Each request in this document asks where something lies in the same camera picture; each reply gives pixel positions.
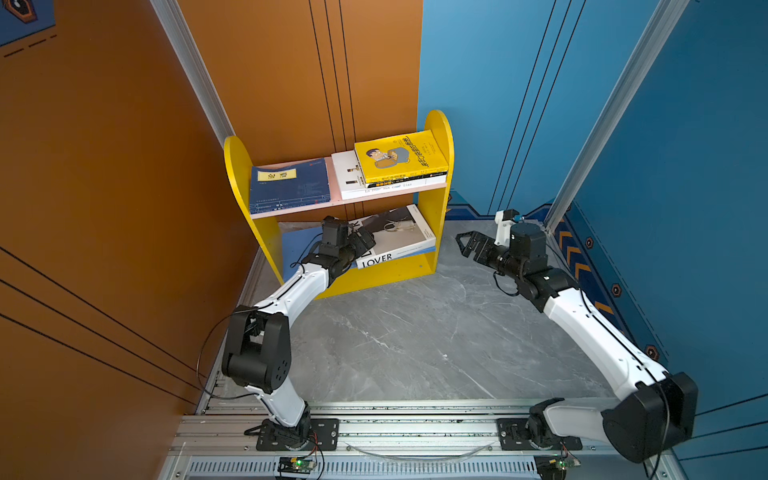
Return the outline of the grey white photo book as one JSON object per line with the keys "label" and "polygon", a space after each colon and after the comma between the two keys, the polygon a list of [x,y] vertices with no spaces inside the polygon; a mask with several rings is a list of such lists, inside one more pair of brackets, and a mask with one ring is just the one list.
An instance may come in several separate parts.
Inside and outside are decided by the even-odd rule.
{"label": "grey white photo book", "polygon": [[434,252],[436,236],[415,204],[353,221],[373,235],[375,245],[356,260],[357,269]]}

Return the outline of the white book with brown bars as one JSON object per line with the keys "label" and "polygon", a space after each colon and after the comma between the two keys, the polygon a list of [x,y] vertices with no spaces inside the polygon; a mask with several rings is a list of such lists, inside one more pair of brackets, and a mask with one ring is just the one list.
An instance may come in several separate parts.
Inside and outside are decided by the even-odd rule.
{"label": "white book with brown bars", "polygon": [[361,201],[386,196],[401,195],[427,190],[432,187],[443,187],[446,174],[435,177],[406,180],[378,187],[368,187],[359,161],[353,151],[334,153],[331,156],[333,169],[336,174],[338,190],[342,200]]}

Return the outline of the black book with orange title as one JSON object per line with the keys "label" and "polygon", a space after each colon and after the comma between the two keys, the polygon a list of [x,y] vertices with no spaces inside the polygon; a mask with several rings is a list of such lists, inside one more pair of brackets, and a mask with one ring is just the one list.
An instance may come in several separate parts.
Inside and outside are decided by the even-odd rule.
{"label": "black book with orange title", "polygon": [[368,189],[370,189],[370,188],[378,188],[378,187],[389,186],[389,185],[394,185],[394,184],[399,184],[399,183],[407,183],[407,182],[418,181],[418,180],[425,180],[425,179],[432,179],[432,178],[440,179],[442,177],[445,177],[447,175],[447,173],[448,173],[447,171],[446,172],[435,172],[435,173],[417,175],[417,176],[412,176],[412,177],[401,177],[401,178],[390,179],[390,180],[381,180],[381,181],[367,183],[366,184],[366,188],[368,188]]}

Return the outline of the dark blue book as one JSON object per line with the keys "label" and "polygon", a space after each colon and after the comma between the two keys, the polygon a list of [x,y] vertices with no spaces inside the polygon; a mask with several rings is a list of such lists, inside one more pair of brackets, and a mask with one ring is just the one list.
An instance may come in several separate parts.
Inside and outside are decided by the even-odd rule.
{"label": "dark blue book", "polygon": [[331,201],[324,159],[288,167],[251,170],[249,210],[252,215]]}

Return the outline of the yellow cartoon cover book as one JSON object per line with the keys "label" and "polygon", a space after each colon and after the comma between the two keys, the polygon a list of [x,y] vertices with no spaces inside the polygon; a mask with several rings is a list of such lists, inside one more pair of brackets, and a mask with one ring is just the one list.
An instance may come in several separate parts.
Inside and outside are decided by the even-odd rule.
{"label": "yellow cartoon cover book", "polygon": [[449,170],[430,131],[357,142],[354,152],[366,184]]}

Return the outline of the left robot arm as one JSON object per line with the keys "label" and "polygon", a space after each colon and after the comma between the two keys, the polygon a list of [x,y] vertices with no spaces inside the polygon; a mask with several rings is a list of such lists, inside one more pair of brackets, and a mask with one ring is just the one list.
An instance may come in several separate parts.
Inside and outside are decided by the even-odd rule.
{"label": "left robot arm", "polygon": [[230,315],[221,371],[266,408],[269,418],[256,431],[269,442],[296,450],[310,442],[310,407],[289,379],[291,326],[374,246],[374,235],[365,227],[329,216],[295,274],[266,299]]}

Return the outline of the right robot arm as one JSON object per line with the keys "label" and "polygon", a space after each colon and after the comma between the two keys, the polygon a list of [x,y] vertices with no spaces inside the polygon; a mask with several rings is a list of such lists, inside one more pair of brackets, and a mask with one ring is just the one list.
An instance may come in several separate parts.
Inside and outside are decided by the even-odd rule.
{"label": "right robot arm", "polygon": [[550,265],[546,235],[538,225],[501,219],[494,237],[470,231],[456,241],[463,256],[511,278],[518,295],[564,330],[612,389],[611,400],[555,397],[532,406],[526,440],[551,449],[567,437],[588,439],[641,463],[692,438],[694,380],[669,373],[642,352],[587,299],[570,273]]}

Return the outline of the yellow pink blue bookshelf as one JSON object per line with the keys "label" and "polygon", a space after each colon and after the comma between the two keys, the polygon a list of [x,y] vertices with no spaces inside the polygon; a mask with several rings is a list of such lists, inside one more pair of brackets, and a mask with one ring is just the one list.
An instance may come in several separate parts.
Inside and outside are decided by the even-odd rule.
{"label": "yellow pink blue bookshelf", "polygon": [[[418,195],[417,206],[436,236],[435,250],[394,259],[367,271],[353,268],[323,293],[321,295],[323,298],[414,279],[436,272],[450,197],[455,145],[450,123],[442,111],[432,110],[428,113],[425,129],[434,135],[440,150],[449,163],[447,180],[444,185],[425,186],[414,190]],[[287,275],[284,265],[287,258],[284,256],[285,243],[278,225],[280,214],[268,212],[263,218],[254,219],[251,217],[249,191],[253,162],[243,142],[235,136],[229,136],[224,140],[223,154],[235,201],[256,238],[260,251],[264,254],[278,282],[283,284]]]}

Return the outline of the left green circuit board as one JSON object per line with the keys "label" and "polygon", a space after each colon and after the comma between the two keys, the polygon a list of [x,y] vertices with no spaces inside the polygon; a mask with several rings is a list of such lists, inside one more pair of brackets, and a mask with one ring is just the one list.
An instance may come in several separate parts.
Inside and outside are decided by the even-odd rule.
{"label": "left green circuit board", "polygon": [[279,458],[277,474],[286,478],[309,478],[319,472],[319,464],[316,459],[307,456]]}

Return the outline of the right circuit board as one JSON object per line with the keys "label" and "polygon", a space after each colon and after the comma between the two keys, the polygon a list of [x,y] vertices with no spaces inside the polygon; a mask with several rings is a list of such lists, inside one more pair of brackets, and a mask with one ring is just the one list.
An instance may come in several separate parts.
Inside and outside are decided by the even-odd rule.
{"label": "right circuit board", "polygon": [[542,480],[565,480],[568,472],[581,466],[575,457],[535,457],[536,470]]}

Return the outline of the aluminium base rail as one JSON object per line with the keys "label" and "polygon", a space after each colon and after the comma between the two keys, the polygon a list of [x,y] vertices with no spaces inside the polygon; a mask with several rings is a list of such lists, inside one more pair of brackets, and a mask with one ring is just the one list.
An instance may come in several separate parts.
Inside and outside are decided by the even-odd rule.
{"label": "aluminium base rail", "polygon": [[[302,449],[259,437],[255,400],[210,400],[182,418],[162,479],[541,479],[535,457],[575,457],[566,479],[682,479],[671,453],[634,464],[611,446],[566,440],[539,450],[523,437],[528,400],[349,401],[311,404],[316,433]],[[279,477],[280,457],[319,472]]]}

